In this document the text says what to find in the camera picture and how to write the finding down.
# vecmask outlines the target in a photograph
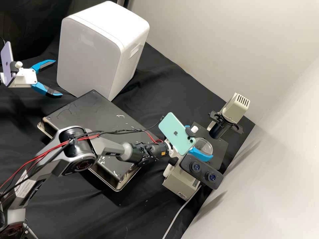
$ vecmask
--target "robotic arm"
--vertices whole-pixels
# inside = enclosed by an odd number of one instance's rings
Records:
[[[22,235],[24,238],[37,238],[24,223],[26,206],[52,174],[61,177],[86,170],[101,155],[116,156],[120,161],[135,163],[139,167],[168,155],[166,143],[131,144],[124,142],[118,144],[102,137],[77,140],[77,137],[89,132],[91,131],[84,130],[79,126],[61,129],[57,131],[50,143],[37,154],[40,156],[62,142],[73,139],[73,143],[53,160],[51,160],[52,156],[56,153],[54,150],[33,165],[34,167],[31,166],[25,170],[17,184],[28,176],[32,176],[0,199],[0,239],[20,239]]]

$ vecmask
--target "smartphone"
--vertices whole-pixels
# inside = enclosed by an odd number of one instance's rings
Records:
[[[11,74],[11,69],[10,69],[10,63],[13,61],[13,55],[12,55],[11,43],[9,41],[7,41],[4,47],[2,48],[0,55],[1,55],[3,76],[4,76],[3,79],[1,80],[5,86],[9,86],[14,78],[14,75]]]
[[[180,155],[186,154],[195,144],[195,138],[186,133],[185,126],[172,112],[169,112],[159,123],[159,129]]]

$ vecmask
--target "white box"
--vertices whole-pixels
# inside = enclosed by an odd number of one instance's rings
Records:
[[[57,83],[76,97],[95,89],[111,101],[133,77],[149,29],[110,1],[64,18]]]

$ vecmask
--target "sticker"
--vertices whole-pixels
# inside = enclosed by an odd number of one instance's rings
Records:
[[[27,177],[28,177],[27,171],[25,170],[23,174],[21,175],[21,177],[19,178],[19,180],[17,181],[16,185]],[[24,198],[35,183],[36,181],[30,180],[30,179],[24,181],[20,186],[18,186],[17,188],[14,188],[14,191],[16,192],[16,196],[18,198]]]
[[[182,199],[186,199],[186,198],[187,198],[187,197],[186,197],[184,194],[182,194],[181,192],[178,192],[177,195],[180,196]]]
[[[194,181],[194,183],[193,183],[193,187],[196,187],[196,186],[197,186],[197,184],[198,184],[198,180],[197,180],[197,179],[195,179],[195,181]]]

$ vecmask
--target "black cloth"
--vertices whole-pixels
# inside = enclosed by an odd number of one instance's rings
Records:
[[[58,39],[39,57],[23,61],[24,67],[57,56]],[[64,93],[60,99],[42,96],[32,89],[0,87],[0,182],[44,147],[46,139],[37,129],[41,118],[75,99],[57,85],[56,71],[54,64],[40,72],[38,80]],[[133,79],[113,103],[149,127],[170,111],[183,124],[196,121],[208,125],[208,113],[218,111],[225,102],[146,44]],[[221,171],[254,126],[245,117],[240,124],[245,130],[243,135],[224,135],[230,144]],[[162,137],[158,129],[151,131]],[[162,186],[166,165],[163,161],[143,168],[119,193],[105,188],[92,175],[52,176],[27,207],[29,225],[39,238],[47,239],[162,238],[185,202]],[[207,187],[199,190],[167,238],[182,236],[210,192]]]

